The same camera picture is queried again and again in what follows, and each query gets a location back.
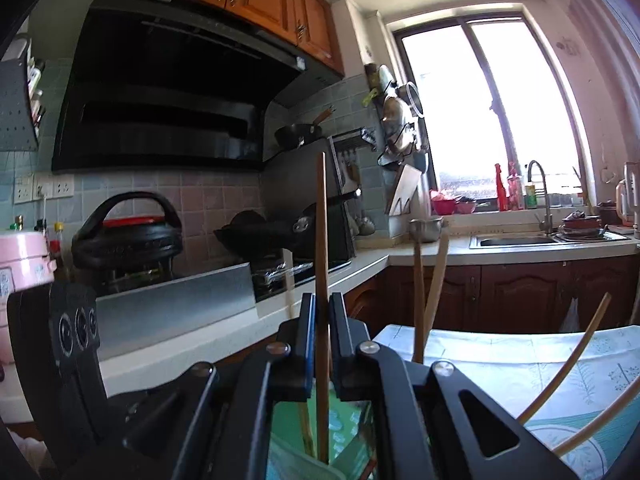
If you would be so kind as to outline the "brown wooden chopstick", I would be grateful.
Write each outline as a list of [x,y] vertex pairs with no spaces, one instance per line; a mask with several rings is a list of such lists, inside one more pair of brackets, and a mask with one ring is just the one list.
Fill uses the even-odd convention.
[[326,153],[317,158],[316,203],[316,416],[318,460],[329,463],[330,345],[328,321],[328,227],[326,226]]

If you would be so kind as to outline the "chrome kitchen faucet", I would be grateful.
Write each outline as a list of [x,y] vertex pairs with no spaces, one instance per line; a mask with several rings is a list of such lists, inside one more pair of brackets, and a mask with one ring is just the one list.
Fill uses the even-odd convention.
[[542,196],[544,196],[544,216],[539,221],[539,227],[541,231],[544,232],[544,234],[550,236],[553,230],[553,223],[546,173],[544,172],[544,168],[542,168],[541,163],[537,162],[535,159],[532,159],[527,165],[527,180],[529,181],[533,181],[534,168],[537,168],[539,170],[542,181]]

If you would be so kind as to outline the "pink rice cooker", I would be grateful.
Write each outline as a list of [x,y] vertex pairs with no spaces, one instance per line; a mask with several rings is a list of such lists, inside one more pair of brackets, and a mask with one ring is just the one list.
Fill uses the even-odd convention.
[[50,258],[46,238],[40,232],[2,231],[1,271],[1,363],[13,362],[6,305],[12,292],[54,280],[56,262]]

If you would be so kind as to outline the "green plastic utensil holder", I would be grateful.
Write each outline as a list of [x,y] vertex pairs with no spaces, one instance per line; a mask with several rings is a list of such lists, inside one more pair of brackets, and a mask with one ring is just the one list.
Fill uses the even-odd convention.
[[375,479],[378,461],[368,402],[330,394],[329,461],[317,451],[316,400],[281,402],[272,412],[268,479]]

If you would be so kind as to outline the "bamboo chopstick red band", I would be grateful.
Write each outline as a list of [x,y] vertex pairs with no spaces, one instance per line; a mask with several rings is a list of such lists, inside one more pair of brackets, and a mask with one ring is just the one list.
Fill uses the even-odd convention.
[[414,287],[414,339],[412,360],[423,364],[424,360],[424,309],[425,289],[422,263],[422,235],[424,222],[420,219],[410,221],[410,234],[413,241],[413,287]]

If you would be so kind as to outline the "black pressure cooker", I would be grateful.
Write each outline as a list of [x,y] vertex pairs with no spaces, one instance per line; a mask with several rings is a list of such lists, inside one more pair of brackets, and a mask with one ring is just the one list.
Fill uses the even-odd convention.
[[[160,214],[111,219],[115,206],[143,200]],[[86,272],[100,296],[166,283],[175,277],[174,259],[183,251],[182,222],[163,195],[131,191],[97,206],[72,240],[76,269]]]

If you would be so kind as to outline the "teal patterned tablecloth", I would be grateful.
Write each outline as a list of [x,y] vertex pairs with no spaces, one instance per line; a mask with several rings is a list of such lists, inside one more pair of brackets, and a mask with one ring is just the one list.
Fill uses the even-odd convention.
[[[432,330],[424,364],[446,360],[516,417],[548,385],[581,333],[499,335]],[[597,417],[639,376],[639,327],[599,330],[544,406],[525,427],[548,448]],[[562,461],[579,478],[600,479],[620,456],[639,422],[633,400],[612,422]]]

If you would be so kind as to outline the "light wooden chopstick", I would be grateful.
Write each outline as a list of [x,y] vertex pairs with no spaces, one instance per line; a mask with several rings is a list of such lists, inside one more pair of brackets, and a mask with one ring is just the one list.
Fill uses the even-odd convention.
[[551,398],[552,394],[558,390],[559,386],[564,382],[564,379],[567,378],[570,371],[573,369],[575,364],[578,362],[579,358],[582,356],[582,352],[585,351],[588,344],[590,343],[593,334],[597,331],[604,317],[606,311],[608,310],[608,306],[610,305],[612,300],[612,295],[609,292],[606,292],[597,308],[596,313],[593,315],[585,333],[582,334],[582,338],[578,341],[577,346],[572,351],[568,359],[564,362],[564,364],[560,367],[558,372],[552,377],[548,385],[544,387],[544,390],[536,396],[529,406],[518,415],[516,420],[524,425],[529,421],[543,406],[546,402]]

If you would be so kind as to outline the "steel bowl on counter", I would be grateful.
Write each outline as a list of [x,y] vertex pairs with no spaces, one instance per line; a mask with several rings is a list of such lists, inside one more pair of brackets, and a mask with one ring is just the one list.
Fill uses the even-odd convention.
[[442,236],[442,217],[431,216],[427,219],[412,219],[409,222],[409,234],[414,242],[437,242]]

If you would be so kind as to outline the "black wok on stove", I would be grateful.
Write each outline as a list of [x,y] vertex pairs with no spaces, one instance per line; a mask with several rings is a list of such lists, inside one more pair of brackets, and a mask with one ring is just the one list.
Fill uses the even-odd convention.
[[[360,188],[356,188],[355,191],[326,200],[330,264],[342,264],[352,258],[354,248],[348,232],[344,203],[360,195]],[[290,250],[296,258],[314,260],[316,213],[317,204],[312,203],[295,219],[269,221],[257,211],[246,210],[214,233],[228,252],[245,261],[277,256],[283,248]]]

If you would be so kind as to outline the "red plastic bottle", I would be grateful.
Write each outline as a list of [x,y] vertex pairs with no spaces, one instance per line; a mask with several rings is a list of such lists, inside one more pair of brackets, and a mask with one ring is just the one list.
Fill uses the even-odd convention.
[[502,177],[501,177],[501,166],[498,162],[495,163],[495,173],[496,173],[496,189],[497,189],[497,204],[498,209],[500,211],[508,211],[508,196],[506,196],[506,188],[503,185]]

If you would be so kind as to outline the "black range hood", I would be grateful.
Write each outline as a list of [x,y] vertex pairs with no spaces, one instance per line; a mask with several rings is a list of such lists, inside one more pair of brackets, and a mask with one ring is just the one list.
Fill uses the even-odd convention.
[[262,170],[267,110],[341,73],[186,0],[93,0],[63,98],[56,171]]

